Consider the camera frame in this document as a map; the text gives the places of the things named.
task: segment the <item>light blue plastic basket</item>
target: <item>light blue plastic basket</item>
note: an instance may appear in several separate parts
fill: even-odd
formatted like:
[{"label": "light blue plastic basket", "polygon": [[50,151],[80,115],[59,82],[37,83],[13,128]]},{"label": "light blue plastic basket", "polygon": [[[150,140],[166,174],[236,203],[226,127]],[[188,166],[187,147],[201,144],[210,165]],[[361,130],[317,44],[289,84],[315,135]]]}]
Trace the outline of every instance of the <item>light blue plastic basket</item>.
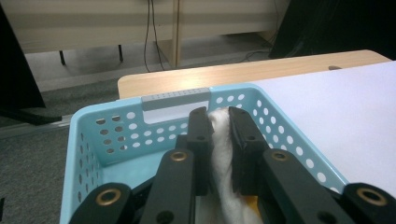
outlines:
[{"label": "light blue plastic basket", "polygon": [[70,124],[61,223],[98,186],[119,182],[131,188],[153,177],[177,135],[187,132],[188,114],[224,106],[245,109],[272,148],[293,153],[323,186],[342,192],[347,181],[260,88],[252,84],[169,92],[92,105]]}]

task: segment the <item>floor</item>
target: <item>floor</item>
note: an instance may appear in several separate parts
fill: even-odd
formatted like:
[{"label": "floor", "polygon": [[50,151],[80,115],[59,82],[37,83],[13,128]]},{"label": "floor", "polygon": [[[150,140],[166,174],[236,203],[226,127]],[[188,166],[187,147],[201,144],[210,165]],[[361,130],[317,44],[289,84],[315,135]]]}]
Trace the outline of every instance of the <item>floor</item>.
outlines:
[{"label": "floor", "polygon": [[[268,42],[257,34],[219,35],[184,40],[179,68],[239,63],[267,59]],[[65,65],[59,52],[26,54],[40,91],[53,91],[77,85],[120,78],[131,74],[175,69],[172,68],[153,42],[122,45],[123,62],[118,46],[64,51]]]}]

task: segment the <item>white cloth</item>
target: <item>white cloth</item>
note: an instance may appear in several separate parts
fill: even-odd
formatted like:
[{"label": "white cloth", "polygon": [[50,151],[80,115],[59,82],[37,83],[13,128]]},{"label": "white cloth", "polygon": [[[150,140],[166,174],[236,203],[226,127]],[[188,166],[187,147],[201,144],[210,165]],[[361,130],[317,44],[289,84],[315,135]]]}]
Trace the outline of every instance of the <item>white cloth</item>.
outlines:
[{"label": "white cloth", "polygon": [[[231,174],[233,167],[233,144],[230,136],[230,116],[227,108],[215,110],[209,114],[214,133],[212,153],[212,173],[219,194],[224,223],[226,224],[259,224],[262,220],[248,206],[245,198],[233,192]],[[219,215],[215,220],[219,224]]]}]

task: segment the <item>black curtain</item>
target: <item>black curtain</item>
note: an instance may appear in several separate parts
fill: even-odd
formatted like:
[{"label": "black curtain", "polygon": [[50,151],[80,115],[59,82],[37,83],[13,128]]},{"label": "black curtain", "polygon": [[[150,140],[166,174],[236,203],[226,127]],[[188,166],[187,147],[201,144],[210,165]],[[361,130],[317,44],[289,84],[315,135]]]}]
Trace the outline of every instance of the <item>black curtain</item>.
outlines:
[{"label": "black curtain", "polygon": [[291,0],[271,58],[370,49],[396,60],[391,0]]}]

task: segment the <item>white paper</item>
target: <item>white paper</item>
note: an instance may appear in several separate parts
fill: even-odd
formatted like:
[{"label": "white paper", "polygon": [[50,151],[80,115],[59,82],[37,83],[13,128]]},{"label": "white paper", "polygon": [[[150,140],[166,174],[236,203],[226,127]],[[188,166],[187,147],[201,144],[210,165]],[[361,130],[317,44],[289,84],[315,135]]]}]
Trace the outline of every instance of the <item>white paper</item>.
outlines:
[{"label": "white paper", "polygon": [[253,83],[349,182],[396,197],[396,62]]}]

